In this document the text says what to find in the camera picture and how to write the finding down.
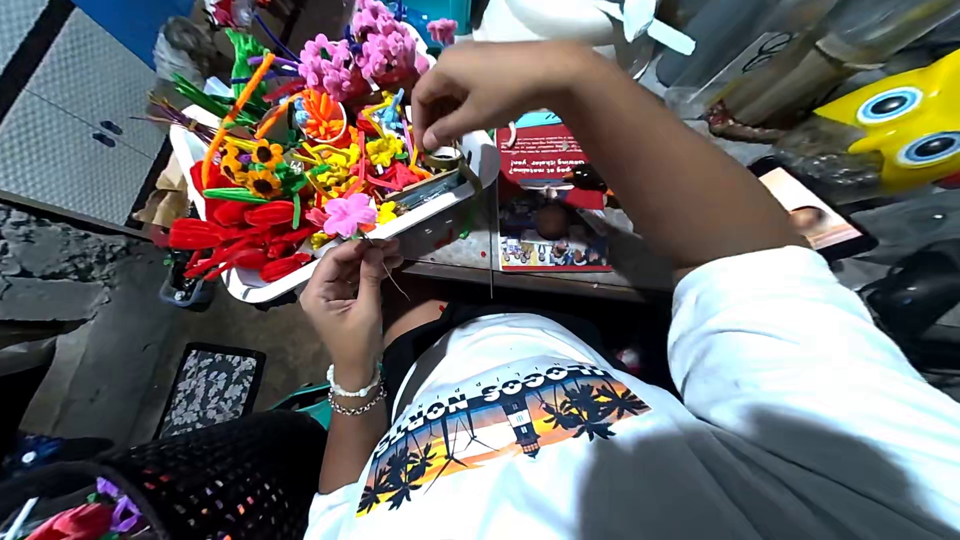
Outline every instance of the white bead bracelet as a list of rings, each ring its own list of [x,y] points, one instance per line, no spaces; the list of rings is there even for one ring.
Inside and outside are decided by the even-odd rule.
[[[366,388],[361,388],[356,392],[347,392],[344,390],[343,386],[337,384],[333,379],[333,364],[330,364],[330,367],[326,370],[326,381],[330,383],[330,392],[336,396],[343,396],[345,398],[366,398],[367,394],[378,384],[380,384],[380,366],[373,367],[373,380]]]

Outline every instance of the tape roll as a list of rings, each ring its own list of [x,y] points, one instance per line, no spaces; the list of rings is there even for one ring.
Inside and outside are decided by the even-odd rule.
[[[424,154],[423,164],[435,169],[449,170],[456,168],[457,163],[463,156],[460,150],[452,146],[441,146],[431,154]]]

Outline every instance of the table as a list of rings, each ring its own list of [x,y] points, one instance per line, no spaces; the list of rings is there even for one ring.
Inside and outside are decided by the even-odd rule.
[[[475,200],[465,201],[402,233],[401,253],[413,263],[403,272],[431,278],[490,283],[531,290],[581,294],[643,302],[668,296],[673,288],[669,261],[650,252],[641,239],[624,233],[611,235],[610,261],[614,272],[500,272],[496,267],[495,187]],[[479,205],[473,228],[464,228],[471,205]]]

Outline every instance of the white t-shirt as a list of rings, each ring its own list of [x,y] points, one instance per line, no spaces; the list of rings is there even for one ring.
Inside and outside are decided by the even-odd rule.
[[[960,405],[815,252],[706,264],[673,311],[683,404],[538,316],[451,331],[306,538],[960,536]]]

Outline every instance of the smartphone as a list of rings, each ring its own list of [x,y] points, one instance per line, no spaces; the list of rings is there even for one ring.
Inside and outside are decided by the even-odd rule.
[[[827,260],[870,251],[876,240],[849,216],[831,207],[773,157],[750,165],[751,172],[786,209],[790,225]]]

